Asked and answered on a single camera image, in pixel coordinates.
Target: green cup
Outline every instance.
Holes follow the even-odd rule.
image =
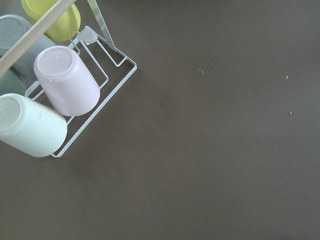
[[[25,93],[25,83],[12,69],[9,69],[0,77],[0,96],[4,94],[20,94],[24,96]]]

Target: metal rack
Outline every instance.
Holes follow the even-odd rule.
[[[59,5],[61,5],[62,1],[65,1],[64,2],[64,6],[62,6],[61,8],[59,8]],[[97,33],[95,33],[90,27],[86,26],[82,31],[78,32],[77,36],[74,38],[74,39],[70,39],[70,44],[69,44],[69,48],[71,49],[76,49],[78,54],[80,54],[80,49],[78,46],[82,46],[83,49],[88,53],[88,55],[90,56],[90,58],[93,60],[93,62],[95,63],[95,65],[98,67],[98,69],[101,71],[101,73],[105,76],[105,81],[99,86],[100,90],[102,88],[105,88],[106,86],[108,86],[108,81],[109,81],[109,77],[107,75],[107,71],[106,69],[102,68],[101,67],[101,64],[97,61],[95,55],[89,50],[88,48],[88,45],[91,45],[91,44],[94,44],[96,45],[97,47],[101,48],[101,50],[104,52],[104,54],[109,58],[109,60],[112,62],[112,64],[119,68],[125,61],[128,61],[129,63],[132,64],[132,68],[129,70],[129,72],[119,81],[119,83],[111,90],[111,92],[106,95],[106,96],[100,96],[100,99],[101,98],[104,98],[103,101],[98,104],[96,106],[96,108],[94,109],[94,111],[86,118],[85,122],[78,128],[78,130],[71,136],[71,138],[65,142],[60,150],[58,152],[55,152],[53,154],[51,154],[53,157],[55,158],[60,158],[65,152],[66,150],[72,145],[72,143],[77,139],[77,137],[81,134],[81,132],[88,126],[88,124],[95,118],[95,116],[100,112],[100,110],[107,104],[107,102],[114,96],[114,94],[121,88],[121,86],[128,80],[128,78],[137,70],[137,64],[131,59],[129,58],[126,54],[124,54],[121,50],[119,50],[118,48],[115,47],[114,43],[113,43],[113,40],[111,38],[111,35],[109,33],[109,30],[107,28],[107,25],[104,21],[104,18],[101,14],[101,11],[98,7],[98,4],[96,2],[96,0],[87,0],[88,1],[88,4],[95,16],[95,19],[97,20],[97,23],[101,29],[101,32],[103,34],[103,37],[98,35]],[[46,29],[48,29],[50,27],[50,25],[54,22],[53,19],[57,19],[64,11],[62,11],[62,9],[64,8],[68,8],[69,6],[71,6],[71,4],[75,2],[75,0],[59,0],[53,7],[52,9],[42,17],[42,19],[39,21],[40,23],[44,21],[44,25],[46,25]],[[29,35],[31,34],[30,32],[32,31],[35,31],[37,34],[39,34],[39,32],[41,32],[41,30],[37,30],[37,27],[40,25],[41,27],[41,24],[38,24],[36,23],[32,29],[29,30],[29,32],[26,34],[26,35]],[[81,37],[82,33],[86,32],[87,34],[92,34],[92,35],[95,35],[96,38],[94,39],[94,41],[87,41],[85,39],[83,39],[83,37]],[[16,58],[16,60],[19,58],[19,54],[22,54],[24,53],[24,51],[21,51],[20,53],[18,52],[18,48],[19,48],[19,44],[21,45],[20,42],[24,41],[27,43],[27,38],[28,36],[26,37],[26,39],[21,39],[16,45],[18,46],[13,46],[13,48],[10,50],[11,52],[9,54],[11,54],[14,58]],[[108,52],[108,50],[103,46],[103,44],[106,44],[111,51],[114,51],[115,53],[121,55],[123,57],[123,59],[119,62],[119,63],[116,63],[116,61],[114,60],[114,58],[111,56],[111,54]],[[12,54],[12,52],[14,53],[15,51],[15,48],[17,49],[17,55],[15,54]],[[3,69],[1,69],[2,67],[2,64],[1,64],[1,61],[3,62],[4,59],[5,59],[6,55],[3,56],[2,59],[0,59],[0,75],[2,74],[1,71],[5,71],[4,69],[7,67],[7,66],[4,66]],[[25,92],[25,97],[30,97],[31,94],[35,94],[35,97],[30,97],[32,100],[36,100],[37,98],[39,98],[43,93],[44,91],[42,89],[39,90],[39,87],[41,87],[39,81],[35,81]],[[76,118],[76,117],[71,117],[67,120],[67,125],[68,127],[73,123],[73,119]]]

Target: rack handle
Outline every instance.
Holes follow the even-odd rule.
[[[55,5],[0,58],[0,77],[44,34],[76,0],[58,0]]]

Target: cup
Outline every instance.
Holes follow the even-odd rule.
[[[58,0],[22,0],[22,6],[30,20],[35,24],[57,1]],[[53,41],[66,41],[77,34],[80,23],[81,17],[79,10],[75,4],[72,4],[45,34]]]
[[[33,67],[52,106],[62,115],[83,115],[96,106],[99,86],[74,50],[50,47],[39,54]]]
[[[67,136],[65,118],[16,93],[0,96],[0,140],[33,157],[57,151]]]
[[[0,56],[3,56],[32,27],[31,23],[21,16],[4,15],[0,17]],[[42,35],[19,59],[12,68],[22,77],[37,80],[34,73],[34,62],[43,50],[56,44]]]
[[[15,93],[25,95],[26,84],[11,68],[0,77],[0,96]]]

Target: gray surface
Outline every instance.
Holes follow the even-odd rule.
[[[0,239],[320,239],[319,1],[99,3],[138,71],[63,158],[0,143]]]

